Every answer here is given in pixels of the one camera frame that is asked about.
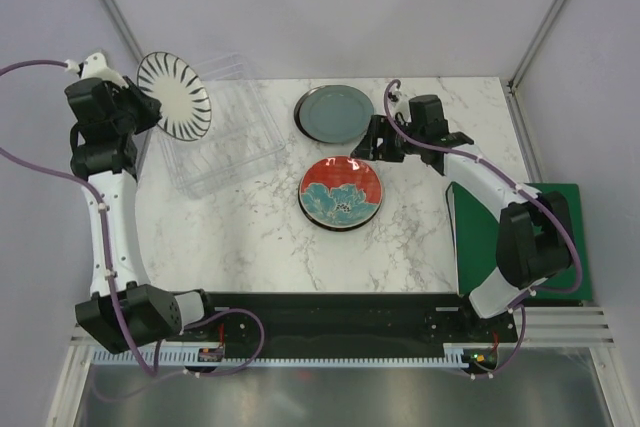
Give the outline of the teal green plate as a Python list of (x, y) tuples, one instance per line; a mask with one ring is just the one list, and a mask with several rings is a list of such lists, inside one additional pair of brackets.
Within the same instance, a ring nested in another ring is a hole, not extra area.
[(323, 114), (317, 134), (321, 143), (345, 144), (366, 132), (375, 109), (365, 93), (347, 85), (323, 85), (310, 91), (317, 92)]

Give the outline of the red plate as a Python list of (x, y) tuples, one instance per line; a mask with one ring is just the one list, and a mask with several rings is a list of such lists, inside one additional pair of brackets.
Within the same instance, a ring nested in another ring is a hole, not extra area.
[(366, 162), (342, 155), (315, 162), (298, 187), (306, 211), (335, 226), (367, 219), (382, 206), (383, 196), (378, 173)]

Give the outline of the white black radial plate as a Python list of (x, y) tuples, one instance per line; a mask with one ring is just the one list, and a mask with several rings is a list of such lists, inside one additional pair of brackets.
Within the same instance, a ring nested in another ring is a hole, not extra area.
[(138, 66), (137, 85), (161, 103), (157, 126), (167, 135), (193, 142), (208, 133), (212, 120), (209, 93), (182, 58), (168, 52), (146, 55)]

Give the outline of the black striped rim plate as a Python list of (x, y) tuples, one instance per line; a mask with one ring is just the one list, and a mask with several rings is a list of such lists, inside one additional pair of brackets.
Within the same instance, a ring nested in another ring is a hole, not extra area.
[(368, 223), (372, 222), (376, 216), (378, 215), (379, 211), (380, 211), (380, 207), (381, 205), (378, 207), (378, 209), (367, 219), (363, 219), (359, 222), (356, 223), (352, 223), (351, 225), (346, 225), (346, 226), (335, 226), (335, 225), (329, 225), (327, 223), (323, 223), (320, 222), (318, 220), (316, 220), (314, 217), (312, 217), (305, 209), (303, 203), (301, 202), (300, 198), (298, 198), (298, 206), (302, 212), (302, 214), (304, 215), (304, 217), (311, 222), (313, 225), (327, 230), (327, 231), (331, 231), (331, 232), (349, 232), (349, 231), (353, 231), (356, 229), (359, 229), (361, 227), (364, 227), (365, 225), (367, 225)]

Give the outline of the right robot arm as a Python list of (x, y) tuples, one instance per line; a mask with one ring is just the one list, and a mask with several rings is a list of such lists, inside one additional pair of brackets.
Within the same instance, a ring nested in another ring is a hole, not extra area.
[(544, 194), (511, 179), (471, 137), (450, 130), (436, 95), (408, 97), (398, 82), (392, 82), (384, 93), (383, 108), (383, 114), (372, 116), (352, 157), (401, 163), (415, 155), (464, 188), (498, 224), (496, 265), (468, 294), (470, 308), (457, 318), (465, 338), (483, 339), (494, 328), (493, 317), (526, 296), (547, 290), (547, 281), (569, 268), (575, 270), (574, 283), (581, 284), (583, 267), (563, 194)]

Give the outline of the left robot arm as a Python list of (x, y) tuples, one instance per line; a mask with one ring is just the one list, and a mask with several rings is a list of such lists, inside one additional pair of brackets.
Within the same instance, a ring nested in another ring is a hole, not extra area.
[(160, 119), (160, 103), (131, 80), (118, 85), (89, 77), (65, 90), (76, 117), (71, 170), (90, 216), (92, 281), (77, 323), (113, 354), (176, 336), (185, 329), (208, 340), (219, 316), (201, 290), (172, 293), (152, 286), (141, 257), (135, 216), (138, 149), (135, 135)]

